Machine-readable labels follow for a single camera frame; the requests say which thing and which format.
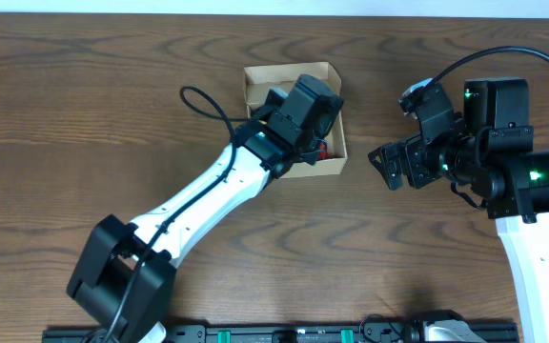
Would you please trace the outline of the red utility knife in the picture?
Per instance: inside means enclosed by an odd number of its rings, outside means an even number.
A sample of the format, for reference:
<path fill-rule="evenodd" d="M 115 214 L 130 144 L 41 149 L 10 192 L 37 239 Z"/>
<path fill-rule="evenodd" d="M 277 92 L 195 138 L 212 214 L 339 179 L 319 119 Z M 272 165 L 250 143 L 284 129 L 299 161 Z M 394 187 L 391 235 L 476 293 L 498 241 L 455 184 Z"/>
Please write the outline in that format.
<path fill-rule="evenodd" d="M 325 140 L 321 140 L 319 142 L 319 154 L 318 154 L 318 159 L 319 160 L 326 160 L 329 158 L 329 154 L 328 154 L 328 145 L 327 145 L 327 142 Z"/>

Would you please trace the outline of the brown cardboard box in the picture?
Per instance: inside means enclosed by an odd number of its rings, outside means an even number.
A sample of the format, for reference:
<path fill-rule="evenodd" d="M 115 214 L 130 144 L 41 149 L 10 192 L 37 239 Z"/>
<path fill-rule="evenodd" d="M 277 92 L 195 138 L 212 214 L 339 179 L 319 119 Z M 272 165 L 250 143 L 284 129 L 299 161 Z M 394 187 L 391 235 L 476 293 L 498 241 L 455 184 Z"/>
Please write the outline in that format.
<path fill-rule="evenodd" d="M 265 65 L 244 68 L 244 96 L 247 112 L 261 106 L 269 89 L 276 88 L 289 92 L 301 74 L 309 74 L 324 82 L 336 94 L 340 94 L 342 81 L 336 69 L 329 62 L 311 62 L 284 65 Z M 295 164 L 283 178 L 336 175 L 342 172 L 348 153 L 339 113 L 330 133 L 325 137 L 327 156 L 315 162 Z"/>

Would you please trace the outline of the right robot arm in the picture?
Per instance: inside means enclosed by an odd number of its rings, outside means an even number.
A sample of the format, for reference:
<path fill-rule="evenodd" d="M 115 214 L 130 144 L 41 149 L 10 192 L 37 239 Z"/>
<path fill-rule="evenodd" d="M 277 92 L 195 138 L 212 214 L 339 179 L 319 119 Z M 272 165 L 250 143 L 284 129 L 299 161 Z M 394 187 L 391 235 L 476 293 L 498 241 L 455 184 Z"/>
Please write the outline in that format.
<path fill-rule="evenodd" d="M 527 82 L 469 79 L 455 111 L 443 87 L 424 80 L 400 104 L 418 130 L 371 151 L 371 164 L 391 190 L 447 179 L 486 211 L 507 254 L 524 338 L 549 342 L 549 151 L 533 145 Z"/>

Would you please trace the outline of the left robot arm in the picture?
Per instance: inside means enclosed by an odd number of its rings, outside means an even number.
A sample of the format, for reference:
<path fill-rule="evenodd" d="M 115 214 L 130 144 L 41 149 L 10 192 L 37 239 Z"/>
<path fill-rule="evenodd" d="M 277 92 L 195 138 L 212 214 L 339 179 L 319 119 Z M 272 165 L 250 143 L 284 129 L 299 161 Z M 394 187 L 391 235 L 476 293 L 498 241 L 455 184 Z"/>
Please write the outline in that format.
<path fill-rule="evenodd" d="M 314 165 L 343 98 L 301 74 L 289 91 L 269 89 L 246 119 L 217 116 L 230 142 L 175 196 L 125 223 L 110 214 L 91 230 L 67 294 L 100 328 L 88 342 L 162 342 L 173 283 L 189 251 L 222 219 L 293 165 Z"/>

